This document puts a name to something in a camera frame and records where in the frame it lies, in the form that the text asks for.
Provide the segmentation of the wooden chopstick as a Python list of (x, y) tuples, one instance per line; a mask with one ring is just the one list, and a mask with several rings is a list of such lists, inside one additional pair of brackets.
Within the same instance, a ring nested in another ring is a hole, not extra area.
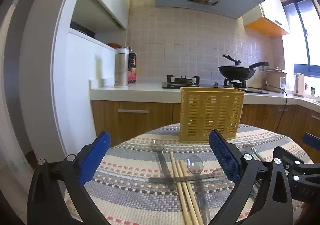
[[(188, 176), (188, 174), (187, 174), (187, 166), (186, 166), (184, 160), (180, 160), (180, 166), (182, 168), (183, 176), (185, 176), (187, 178), (191, 178), (191, 176)], [(195, 210), (195, 214), (196, 214), (196, 217), (197, 217), (197, 220), (198, 220), (198, 224), (203, 225), (202, 216), (201, 216), (199, 207), (197, 205), (197, 200), (195, 198), (195, 194), (193, 192), (193, 189), (192, 189), (192, 186), (191, 186), (190, 182), (187, 182), (187, 187), (188, 187), (188, 190), (189, 190), (189, 195), (190, 195), (191, 201), (193, 203), (193, 208)]]
[[(169, 154), (170, 154), (170, 159), (171, 159), (171, 165), (172, 165), (174, 178), (179, 178), (173, 152), (170, 151)], [(185, 200), (185, 196), (184, 196), (184, 192), (183, 192), (183, 188), (182, 188), (181, 183), (177, 183), (177, 189), (178, 189), (178, 195), (179, 195), (179, 198), (180, 198), (180, 204), (181, 204), (181, 208), (182, 208), (182, 214), (183, 214), (184, 222), (185, 222), (186, 225), (192, 225), (193, 223), (192, 223), (192, 220), (191, 220), (191, 216), (189, 214), (188, 205), (187, 205), (187, 202)]]
[[(176, 161), (176, 166), (177, 166), (177, 171), (178, 171), (179, 177), (182, 178), (183, 177), (183, 172), (182, 172), (180, 163), (178, 161)], [(191, 215), (191, 219), (193, 221), (193, 224), (199, 225), (199, 222), (198, 222), (198, 219), (197, 219), (197, 216), (196, 216), (196, 212), (195, 212), (195, 209), (194, 209), (194, 206), (193, 206), (193, 202), (192, 202), (192, 200), (190, 198), (188, 187), (187, 187), (185, 182), (182, 182), (182, 186), (183, 186), (185, 198), (186, 198), (187, 203), (188, 203), (188, 207), (189, 207), (189, 211), (190, 211), (190, 215)]]

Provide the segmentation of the clear grey plastic spoon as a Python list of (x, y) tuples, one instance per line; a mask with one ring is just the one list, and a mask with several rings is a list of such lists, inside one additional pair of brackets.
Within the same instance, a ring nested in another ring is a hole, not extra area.
[(173, 182), (171, 173), (170, 173), (169, 168), (167, 166), (167, 162), (166, 162), (165, 157), (163, 155), (164, 144), (162, 142), (158, 142), (157, 140), (153, 139), (150, 142), (150, 146), (151, 146), (152, 150), (157, 153), (158, 160), (159, 160), (159, 163), (160, 163), (162, 171), (163, 171), (164, 180), (168, 186), (168, 189), (170, 191), (174, 191), (176, 189), (176, 185)]

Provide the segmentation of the white electric kettle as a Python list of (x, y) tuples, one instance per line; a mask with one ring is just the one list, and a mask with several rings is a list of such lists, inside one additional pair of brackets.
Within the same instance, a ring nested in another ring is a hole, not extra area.
[(295, 85), (293, 95), (304, 97), (305, 93), (305, 76), (302, 73), (297, 73), (295, 76)]

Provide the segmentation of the beige rice cooker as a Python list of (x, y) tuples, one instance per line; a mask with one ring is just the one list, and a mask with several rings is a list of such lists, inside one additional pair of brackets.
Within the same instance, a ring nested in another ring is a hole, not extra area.
[(266, 70), (265, 81), (267, 90), (283, 93), (286, 87), (286, 72), (278, 67), (268, 68)]

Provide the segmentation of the striped woven table mat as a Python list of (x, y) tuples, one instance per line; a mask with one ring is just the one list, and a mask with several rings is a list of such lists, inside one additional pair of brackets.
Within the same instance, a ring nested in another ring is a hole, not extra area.
[[(222, 181), (203, 181), (210, 218), (213, 218), (234, 188), (226, 180), (221, 166), (208, 143), (183, 144), (179, 142), (180, 124), (155, 129), (108, 149), (95, 175), (85, 184), (85, 189), (110, 224), (185, 224), (177, 190), (170, 191), (166, 184), (149, 183), (150, 177), (163, 177), (157, 153), (151, 141), (164, 144), (163, 155), (171, 168), (170, 152), (176, 161), (187, 161), (199, 156), (203, 174), (214, 172)], [(307, 153), (290, 137), (240, 124), (234, 143), (241, 151), (253, 146), (265, 161), (271, 161), (273, 149), (281, 146), (304, 163), (312, 163)]]

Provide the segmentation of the black wok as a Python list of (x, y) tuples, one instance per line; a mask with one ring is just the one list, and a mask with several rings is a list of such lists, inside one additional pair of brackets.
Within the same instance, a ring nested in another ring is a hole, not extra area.
[(249, 67), (244, 67), (240, 65), (241, 61), (233, 59), (229, 55), (223, 55), (223, 57), (234, 63), (233, 65), (218, 67), (219, 72), (230, 81), (247, 81), (255, 74), (255, 68), (269, 66), (268, 62), (262, 61), (254, 63)]

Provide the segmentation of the yellow plastic utensil basket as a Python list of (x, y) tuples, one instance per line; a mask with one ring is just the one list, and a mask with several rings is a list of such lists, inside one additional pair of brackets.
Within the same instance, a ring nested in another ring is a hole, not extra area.
[(179, 140), (207, 143), (217, 129), (226, 139), (236, 137), (245, 92), (235, 88), (181, 88)]

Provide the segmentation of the black gas stove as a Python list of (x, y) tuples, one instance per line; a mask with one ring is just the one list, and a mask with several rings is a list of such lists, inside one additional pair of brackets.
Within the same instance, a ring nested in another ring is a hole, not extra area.
[(167, 81), (162, 83), (163, 89), (180, 89), (182, 87), (205, 87), (205, 88), (235, 88), (251, 94), (263, 94), (267, 95), (268, 92), (258, 88), (252, 88), (246, 86), (246, 81), (229, 81), (224, 80), (224, 83), (220, 85), (215, 83), (201, 83), (199, 76), (187, 78), (187, 76), (174, 77), (173, 75), (167, 75)]

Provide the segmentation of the steel thermos bottle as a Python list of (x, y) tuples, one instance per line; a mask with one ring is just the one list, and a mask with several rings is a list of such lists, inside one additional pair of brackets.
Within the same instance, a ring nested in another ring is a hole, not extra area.
[(117, 48), (115, 57), (115, 76), (114, 85), (116, 87), (125, 87), (128, 85), (128, 63), (129, 49)]

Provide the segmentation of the soy sauce bottle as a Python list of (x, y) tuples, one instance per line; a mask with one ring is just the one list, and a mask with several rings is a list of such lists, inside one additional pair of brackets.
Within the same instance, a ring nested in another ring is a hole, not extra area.
[(137, 81), (137, 54), (133, 52), (132, 47), (129, 47), (128, 61), (128, 83), (136, 83)]

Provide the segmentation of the orange white wall cabinet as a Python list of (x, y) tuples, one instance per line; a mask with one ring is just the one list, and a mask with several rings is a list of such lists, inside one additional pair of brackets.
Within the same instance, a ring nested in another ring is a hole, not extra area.
[(244, 27), (268, 37), (289, 33), (289, 25), (280, 0), (264, 0), (242, 17)]

